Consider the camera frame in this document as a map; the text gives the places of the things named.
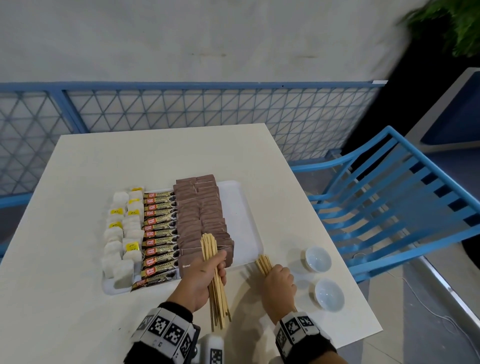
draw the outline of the small white bowl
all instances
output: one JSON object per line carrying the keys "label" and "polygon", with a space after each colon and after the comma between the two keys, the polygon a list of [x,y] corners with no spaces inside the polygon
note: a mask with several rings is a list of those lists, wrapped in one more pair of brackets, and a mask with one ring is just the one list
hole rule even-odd
{"label": "small white bowl", "polygon": [[330,258],[330,254],[324,248],[319,246],[308,248],[305,252],[305,260],[315,272],[326,272],[332,266],[332,258]]}
{"label": "small white bowl", "polygon": [[331,312],[338,312],[345,305],[342,289],[330,279],[322,279],[315,285],[315,298],[322,308]]}

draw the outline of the gray wall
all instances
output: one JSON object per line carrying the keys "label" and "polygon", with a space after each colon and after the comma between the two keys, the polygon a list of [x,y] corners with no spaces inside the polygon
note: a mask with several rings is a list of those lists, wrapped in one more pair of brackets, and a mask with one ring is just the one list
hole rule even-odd
{"label": "gray wall", "polygon": [[424,2],[2,1],[0,82],[384,79]]}

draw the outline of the metal grid fence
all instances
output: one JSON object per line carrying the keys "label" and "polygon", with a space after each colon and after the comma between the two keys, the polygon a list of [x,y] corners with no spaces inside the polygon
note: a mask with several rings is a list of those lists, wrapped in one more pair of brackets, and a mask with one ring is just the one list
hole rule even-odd
{"label": "metal grid fence", "polygon": [[320,158],[343,146],[381,86],[0,84],[0,196],[32,192],[71,133],[265,123],[287,161]]}

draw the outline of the green plant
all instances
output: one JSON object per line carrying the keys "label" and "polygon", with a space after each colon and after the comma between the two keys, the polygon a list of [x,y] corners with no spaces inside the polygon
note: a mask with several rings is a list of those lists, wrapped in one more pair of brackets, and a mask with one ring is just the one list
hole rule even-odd
{"label": "green plant", "polygon": [[456,57],[480,53],[480,0],[430,0],[404,17],[414,38],[421,38],[439,19],[448,21],[442,34],[444,49],[451,49]]}

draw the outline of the blue chair backrest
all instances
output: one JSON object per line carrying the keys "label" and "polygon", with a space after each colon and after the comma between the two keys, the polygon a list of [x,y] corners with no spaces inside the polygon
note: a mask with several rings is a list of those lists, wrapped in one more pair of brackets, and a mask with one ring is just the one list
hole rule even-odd
{"label": "blue chair backrest", "polygon": [[[351,172],[370,149],[374,153]],[[363,253],[344,257],[357,282],[480,233],[479,201],[390,126],[345,156],[292,170],[327,168],[336,169],[334,177],[309,200],[318,201],[313,208],[341,254]],[[355,228],[360,221],[365,224]],[[371,236],[359,240],[368,231]]]}

